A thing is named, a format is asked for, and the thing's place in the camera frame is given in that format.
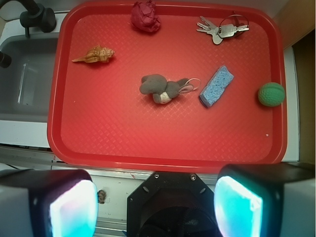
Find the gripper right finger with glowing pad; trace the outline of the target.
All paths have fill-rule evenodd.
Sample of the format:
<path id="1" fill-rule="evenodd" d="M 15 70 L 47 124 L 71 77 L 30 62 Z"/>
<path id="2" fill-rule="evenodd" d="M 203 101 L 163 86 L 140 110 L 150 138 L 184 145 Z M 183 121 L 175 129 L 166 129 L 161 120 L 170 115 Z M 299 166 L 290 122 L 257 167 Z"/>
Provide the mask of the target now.
<path id="1" fill-rule="evenodd" d="M 218 174 L 214 211 L 224 237 L 314 237 L 315 166 L 228 164 Z"/>

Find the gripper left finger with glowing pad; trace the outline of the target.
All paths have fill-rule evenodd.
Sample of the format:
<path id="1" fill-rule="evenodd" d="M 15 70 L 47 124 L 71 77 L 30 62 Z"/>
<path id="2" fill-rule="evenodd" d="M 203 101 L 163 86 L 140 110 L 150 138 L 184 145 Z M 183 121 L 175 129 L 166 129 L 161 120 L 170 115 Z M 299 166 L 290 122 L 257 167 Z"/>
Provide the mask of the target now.
<path id="1" fill-rule="evenodd" d="M 81 169 L 0 172 L 2 237 L 91 237 L 97 188 Z"/>

